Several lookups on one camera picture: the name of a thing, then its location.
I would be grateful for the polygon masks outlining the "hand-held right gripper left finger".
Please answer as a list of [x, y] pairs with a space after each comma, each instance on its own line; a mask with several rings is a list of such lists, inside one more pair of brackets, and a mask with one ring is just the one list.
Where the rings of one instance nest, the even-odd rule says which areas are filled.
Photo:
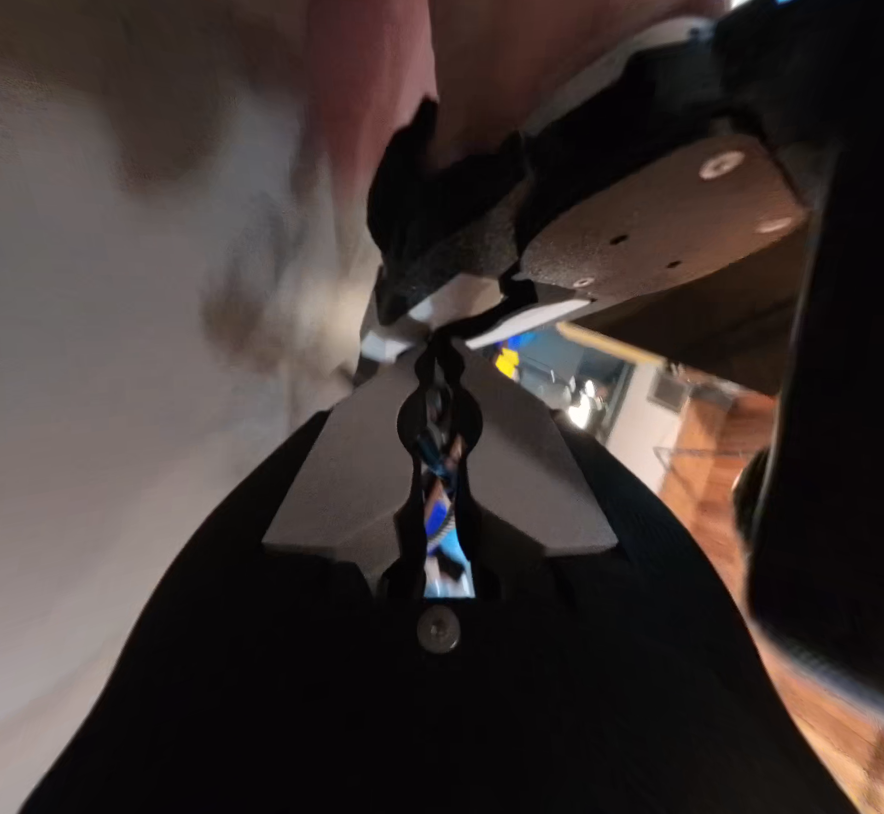
[[330, 411], [262, 544], [272, 552], [353, 563], [381, 577], [399, 558], [421, 572], [425, 504], [414, 436], [425, 427], [406, 351]]

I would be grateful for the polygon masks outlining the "grey wall vent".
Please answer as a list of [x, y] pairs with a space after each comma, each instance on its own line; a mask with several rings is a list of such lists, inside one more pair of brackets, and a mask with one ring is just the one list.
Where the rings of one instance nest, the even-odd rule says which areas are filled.
[[679, 415], [690, 399], [691, 384], [666, 368], [655, 370], [647, 400], [655, 406]]

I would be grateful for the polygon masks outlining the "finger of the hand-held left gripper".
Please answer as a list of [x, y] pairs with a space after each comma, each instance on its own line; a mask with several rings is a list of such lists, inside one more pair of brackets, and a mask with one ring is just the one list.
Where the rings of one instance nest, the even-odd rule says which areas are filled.
[[593, 278], [579, 278], [566, 288], [528, 279], [502, 281], [500, 301], [485, 311], [448, 323], [448, 340], [461, 341], [476, 351], [561, 322], [593, 303], [594, 283]]
[[430, 311], [421, 303], [392, 323], [380, 321], [378, 305], [370, 303], [360, 329], [360, 354], [380, 364], [391, 364], [414, 350], [423, 350], [430, 339]]

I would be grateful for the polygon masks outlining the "large beige framed mirror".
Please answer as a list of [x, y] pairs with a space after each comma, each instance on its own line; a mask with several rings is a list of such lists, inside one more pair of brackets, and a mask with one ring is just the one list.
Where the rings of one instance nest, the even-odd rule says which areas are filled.
[[588, 330], [574, 322], [557, 322], [555, 329], [559, 335], [572, 344], [577, 344], [587, 349], [591, 348], [632, 366], [650, 365], [654, 367], [667, 367], [671, 365], [671, 362], [661, 355], [654, 354], [632, 344], [626, 344], [596, 331]]

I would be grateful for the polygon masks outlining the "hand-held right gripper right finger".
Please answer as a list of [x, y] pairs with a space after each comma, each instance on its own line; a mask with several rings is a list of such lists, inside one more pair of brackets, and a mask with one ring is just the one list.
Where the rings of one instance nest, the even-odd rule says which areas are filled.
[[449, 385], [453, 430], [463, 444], [457, 531], [474, 565], [505, 572], [617, 547], [617, 535], [544, 403], [464, 343], [449, 344]]

